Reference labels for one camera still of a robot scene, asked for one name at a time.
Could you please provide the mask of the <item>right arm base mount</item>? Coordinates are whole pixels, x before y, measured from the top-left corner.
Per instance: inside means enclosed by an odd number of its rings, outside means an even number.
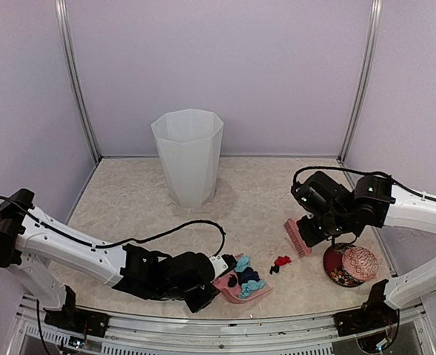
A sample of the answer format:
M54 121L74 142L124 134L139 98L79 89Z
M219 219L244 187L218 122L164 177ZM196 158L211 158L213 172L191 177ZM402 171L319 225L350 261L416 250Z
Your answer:
M400 312L386 304L384 291L388 282L382 280L375 283L368 300L360 308L341 311L333 316L338 336L361 334L399 323Z

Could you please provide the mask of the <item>pink plastic hand brush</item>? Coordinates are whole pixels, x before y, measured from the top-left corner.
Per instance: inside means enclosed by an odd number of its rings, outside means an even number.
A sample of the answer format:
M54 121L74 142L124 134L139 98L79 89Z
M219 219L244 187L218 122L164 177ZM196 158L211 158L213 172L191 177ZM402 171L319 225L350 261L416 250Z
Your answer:
M303 241L303 238L301 237L297 223L294 219L289 218L284 223L284 228L286 230L286 233L289 236L289 239L291 240L293 246L295 247L296 252L300 257L306 257L309 256L312 253L312 249L308 247L305 242Z

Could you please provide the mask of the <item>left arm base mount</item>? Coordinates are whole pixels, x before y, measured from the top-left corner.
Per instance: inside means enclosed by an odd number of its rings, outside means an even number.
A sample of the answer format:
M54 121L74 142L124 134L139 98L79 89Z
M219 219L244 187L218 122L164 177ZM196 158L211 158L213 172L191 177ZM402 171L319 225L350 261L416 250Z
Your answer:
M109 325L108 314L90 311L76 306L76 293L66 285L66 298L58 311L46 310L44 322L67 331L81 333L85 336L104 338Z

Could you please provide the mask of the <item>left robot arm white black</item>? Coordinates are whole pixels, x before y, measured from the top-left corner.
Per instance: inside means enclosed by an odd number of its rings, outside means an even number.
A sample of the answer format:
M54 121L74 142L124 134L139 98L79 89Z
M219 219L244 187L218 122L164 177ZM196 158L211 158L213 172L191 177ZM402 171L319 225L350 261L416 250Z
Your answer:
M218 295L214 282L232 271L235 257L187 251L171 256L143 248L144 240L115 243L91 237L53 219L19 189L0 195L0 268L7 268L48 311L70 329L84 322L76 295L43 264L44 259L80 271L107 287L142 300L179 300L192 313Z

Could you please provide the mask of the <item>pink plastic dustpan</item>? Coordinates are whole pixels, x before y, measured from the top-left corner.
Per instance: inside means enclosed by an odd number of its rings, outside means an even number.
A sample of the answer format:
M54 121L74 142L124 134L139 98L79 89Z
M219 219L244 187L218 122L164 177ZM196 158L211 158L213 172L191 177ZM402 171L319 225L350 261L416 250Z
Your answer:
M243 304L265 297L272 291L272 287L252 267L248 255L238 254L235 259L237 266L213 282L229 302Z

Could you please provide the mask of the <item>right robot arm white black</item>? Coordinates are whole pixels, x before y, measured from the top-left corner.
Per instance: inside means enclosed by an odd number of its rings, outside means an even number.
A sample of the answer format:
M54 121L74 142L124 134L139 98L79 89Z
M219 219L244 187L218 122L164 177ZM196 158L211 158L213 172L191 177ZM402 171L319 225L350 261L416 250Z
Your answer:
M436 196L404 186L384 172L360 172L353 190L327 175L328 166L313 166L305 181L292 179L291 194L306 211L286 229L299 255L343 234L359 237L366 226L414 229L436 234ZM375 328L389 309L403 308L436 291L436 257L412 271L383 281L382 300L373 300L359 313L366 328Z

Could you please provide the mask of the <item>translucent white waste bin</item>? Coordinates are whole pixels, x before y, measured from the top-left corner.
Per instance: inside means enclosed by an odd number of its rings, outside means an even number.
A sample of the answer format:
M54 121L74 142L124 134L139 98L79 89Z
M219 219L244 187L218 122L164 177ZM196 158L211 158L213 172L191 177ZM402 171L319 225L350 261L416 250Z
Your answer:
M199 209L215 196L224 122L199 109L168 112L151 124L172 199Z

